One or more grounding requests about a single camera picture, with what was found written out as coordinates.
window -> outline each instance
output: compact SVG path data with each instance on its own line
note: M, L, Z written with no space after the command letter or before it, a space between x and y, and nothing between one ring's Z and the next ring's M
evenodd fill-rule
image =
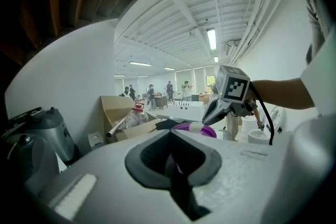
M206 92L213 93L212 85L215 83L215 76L207 76L206 78Z
M175 72L176 75L176 90L175 91L182 91L182 87L184 85L184 82L187 80L189 81L189 84L192 84L191 80L191 69L184 70L184 71L177 71Z

black object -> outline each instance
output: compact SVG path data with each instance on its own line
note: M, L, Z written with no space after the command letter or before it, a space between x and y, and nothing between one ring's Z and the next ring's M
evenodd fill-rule
M169 156L181 173L177 165L172 173L166 172ZM167 130L137 145L125 158L125 167L135 181L146 188L168 190L191 220L210 213L197 204L192 188L208 184L221 166L217 151L176 130Z
M59 174L55 151L36 134L17 134L11 139L18 142L5 152L8 154L9 173L36 196Z
M42 110L42 107L39 106L38 108L34 108L32 110L26 111L8 120L8 125L14 125L14 124L25 122L27 119L31 117L31 114L33 114L34 112L41 111L41 110Z
M31 115L37 111L40 112L33 116ZM24 123L12 135L31 133L41 136L50 144L54 153L57 153L66 165L74 163L82 156L78 146L73 142L58 109L51 108L50 110L41 111L41 107L39 107L16 116L9 121Z
M268 120L268 123L270 125L270 127L267 125L266 127L269 129L269 131L271 132L271 138L269 139L269 144L272 146L272 142L273 142L273 137L274 137L274 126L273 126L273 122L272 119L265 107L265 104L261 98L261 96L259 95L257 89L254 87L253 83L250 81L249 87L251 88L251 91L255 94L255 96L257 97L257 99L259 100L261 107L263 108L265 114L266 114L266 118Z
M186 123L187 121L183 121L183 122L177 122L177 121L173 121L173 120L165 120L165 121L161 121L155 124L156 129L157 130L170 130L173 127L175 127L176 125L182 124L182 123Z
M197 94L193 94L192 96L191 96L191 101L199 101L200 100L200 96L199 95L197 95Z

table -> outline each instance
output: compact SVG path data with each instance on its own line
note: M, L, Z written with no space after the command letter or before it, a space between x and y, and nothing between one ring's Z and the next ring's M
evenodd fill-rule
M167 97L162 96L162 97L154 97L155 98L155 104L157 108L162 108L164 109L165 106L168 108L168 103L167 103Z
M175 101L169 104L165 110L156 110L159 118L179 119L184 121L201 121L204 113L203 102Z

fluorescent light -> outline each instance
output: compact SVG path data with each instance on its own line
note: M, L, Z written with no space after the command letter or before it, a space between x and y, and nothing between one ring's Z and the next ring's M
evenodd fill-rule
M188 70L191 70L191 69L180 70L180 71L176 71L175 73L183 72L183 71L188 71Z
M206 33L208 34L208 38L210 42L210 49L211 50L217 49L216 30L214 28L208 29Z
M131 65L139 65L139 66L146 66L151 67L152 65L150 63L141 63L141 62L130 62Z

white fixture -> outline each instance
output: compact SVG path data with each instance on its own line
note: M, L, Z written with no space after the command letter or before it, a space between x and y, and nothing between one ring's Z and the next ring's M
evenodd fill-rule
M211 29L208 29L206 33L208 34L210 49L211 50L217 49L216 30L214 28L211 28Z
M151 67L152 65L150 63L141 63L141 62L130 62L131 65L138 65L138 66L146 66Z
M182 99L182 92L181 91L174 91L173 92L173 100L181 100Z
M160 109L160 111L156 111L155 114L200 122L204 114L204 103L201 101L175 100L173 103L168 104L167 109Z
M179 72L183 72L183 71L188 71L188 70L191 70L191 69L180 70L180 71L176 71L175 73L179 73Z
M231 46L229 44L226 44L225 55L229 55L230 50Z
M271 117L274 126L274 139L276 139L276 135L279 132L279 129L281 128L285 119L285 109L280 106L276 106L273 108L273 110L269 115ZM265 125L263 131L260 129L254 129L248 132L247 141L249 143L264 144L264 145L269 144L271 132L270 129L268 128L270 128L270 125L267 120L264 120L263 123Z
M266 115L264 114L263 110L260 111L260 120L262 122L266 122ZM241 127L241 131L244 134L248 134L249 131L255 130L256 128L258 128L258 123L257 123L257 119L255 116L246 116L246 117L242 117L241 118L241 122L242 122L242 127Z
M272 18L272 15L275 12L275 10L277 9L277 7L278 7L278 5L279 5L280 2L281 2L281 0L277 0L277 2L275 3L275 5L272 7L272 10L268 14L268 17L266 18L265 22L263 23L262 28L259 31L257 38L255 38L251 44L248 44L249 46L247 47L246 51L244 51L244 48L243 48L242 51L244 52L244 55L248 54L250 52L250 50L252 49L252 47L254 47L254 44L256 43L256 41L258 40L258 38L261 36L261 33L266 28L266 25L268 24L268 21Z

